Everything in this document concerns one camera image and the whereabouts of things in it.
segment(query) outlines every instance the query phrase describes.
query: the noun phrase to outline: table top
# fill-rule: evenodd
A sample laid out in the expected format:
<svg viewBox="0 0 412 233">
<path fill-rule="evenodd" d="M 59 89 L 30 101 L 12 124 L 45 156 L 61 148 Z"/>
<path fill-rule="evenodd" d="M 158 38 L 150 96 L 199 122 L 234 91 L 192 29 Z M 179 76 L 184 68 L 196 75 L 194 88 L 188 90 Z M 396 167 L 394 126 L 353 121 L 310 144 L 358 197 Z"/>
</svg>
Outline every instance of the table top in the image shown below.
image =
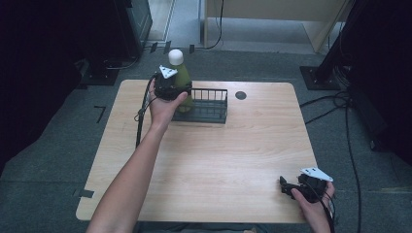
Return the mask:
<svg viewBox="0 0 412 233">
<path fill-rule="evenodd" d="M 136 113 L 148 81 L 123 81 L 111 111 L 77 218 L 89 220 L 134 152 Z M 161 142 L 138 220 L 183 222 L 304 222 L 297 203 L 281 193 L 279 177 L 297 183 L 316 167 L 290 83 L 193 82 L 227 89 L 226 124 L 172 121 Z M 244 91 L 246 99 L 235 97 Z M 146 112 L 142 138 L 150 125 Z"/>
</svg>

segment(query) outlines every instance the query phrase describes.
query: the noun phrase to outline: forearm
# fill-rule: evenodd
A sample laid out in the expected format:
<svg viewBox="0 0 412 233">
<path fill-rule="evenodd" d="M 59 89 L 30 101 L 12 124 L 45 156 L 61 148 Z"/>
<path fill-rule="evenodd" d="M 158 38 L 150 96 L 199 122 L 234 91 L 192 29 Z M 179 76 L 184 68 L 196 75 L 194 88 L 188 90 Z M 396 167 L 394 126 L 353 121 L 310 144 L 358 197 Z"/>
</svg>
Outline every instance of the forearm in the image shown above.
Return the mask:
<svg viewBox="0 0 412 233">
<path fill-rule="evenodd" d="M 102 197 L 87 232 L 131 232 L 149 188 L 164 131 L 151 126 Z"/>
</svg>

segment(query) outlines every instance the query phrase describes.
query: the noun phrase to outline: metal wire basket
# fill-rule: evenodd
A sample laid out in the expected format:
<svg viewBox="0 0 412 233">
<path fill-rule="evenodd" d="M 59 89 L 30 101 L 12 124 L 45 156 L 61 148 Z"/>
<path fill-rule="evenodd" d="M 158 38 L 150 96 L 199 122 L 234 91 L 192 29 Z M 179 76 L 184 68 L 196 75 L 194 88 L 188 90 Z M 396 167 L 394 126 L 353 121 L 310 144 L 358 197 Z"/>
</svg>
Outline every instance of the metal wire basket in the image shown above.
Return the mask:
<svg viewBox="0 0 412 233">
<path fill-rule="evenodd" d="M 189 109 L 173 115 L 174 121 L 226 123 L 227 89 L 193 88 L 191 90 L 192 105 L 181 107 Z"/>
</svg>

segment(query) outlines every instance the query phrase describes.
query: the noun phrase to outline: gray carpet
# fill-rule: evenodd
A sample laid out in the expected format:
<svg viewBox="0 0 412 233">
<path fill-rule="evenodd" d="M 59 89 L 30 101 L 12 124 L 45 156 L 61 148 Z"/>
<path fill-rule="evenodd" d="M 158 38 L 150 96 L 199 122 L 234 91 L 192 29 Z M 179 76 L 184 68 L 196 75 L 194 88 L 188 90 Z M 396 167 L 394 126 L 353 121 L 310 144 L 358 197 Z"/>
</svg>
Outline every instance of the gray carpet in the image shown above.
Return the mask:
<svg viewBox="0 0 412 233">
<path fill-rule="evenodd" d="M 184 54 L 194 81 L 288 82 L 293 84 L 299 103 L 336 93 L 309 91 L 301 78 L 299 66 L 317 66 L 324 59 L 321 55 L 217 50 L 196 50 L 193 54 L 184 50 Z M 76 89 L 67 97 L 42 137 L 6 165 L 0 180 L 1 232 L 86 230 L 87 222 L 76 219 L 79 198 L 73 193 L 86 184 L 120 83 L 146 80 L 160 64 L 167 63 L 167 54 L 161 49 L 154 53 L 146 50 L 136 65 L 120 71 L 114 86 Z M 98 123 L 101 109 L 95 106 L 107 107 Z M 332 108 L 330 100 L 323 100 L 302 108 L 302 114 L 309 120 Z M 348 120 L 361 187 L 361 232 L 410 232 L 411 167 L 390 152 L 369 149 L 369 137 L 357 110 L 349 111 Z M 319 167 L 335 180 L 336 232 L 356 232 L 359 200 L 348 153 L 345 111 L 318 119 L 308 124 L 307 130 Z M 147 227 L 161 229 L 162 224 Z M 270 229 L 309 232 L 306 224 L 275 224 Z"/>
</svg>

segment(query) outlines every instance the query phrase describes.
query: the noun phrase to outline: tape mark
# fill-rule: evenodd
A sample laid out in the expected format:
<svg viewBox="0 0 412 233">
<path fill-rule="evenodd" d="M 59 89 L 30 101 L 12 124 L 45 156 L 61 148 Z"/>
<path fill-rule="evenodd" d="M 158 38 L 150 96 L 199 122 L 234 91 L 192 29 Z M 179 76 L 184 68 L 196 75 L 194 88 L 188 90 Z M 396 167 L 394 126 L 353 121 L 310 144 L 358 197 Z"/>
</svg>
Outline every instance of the tape mark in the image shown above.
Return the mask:
<svg viewBox="0 0 412 233">
<path fill-rule="evenodd" d="M 95 109 L 102 109 L 102 112 L 100 113 L 99 119 L 96 121 L 96 123 L 99 123 L 100 120 L 103 117 L 104 112 L 106 111 L 106 106 L 94 106 Z"/>
</svg>

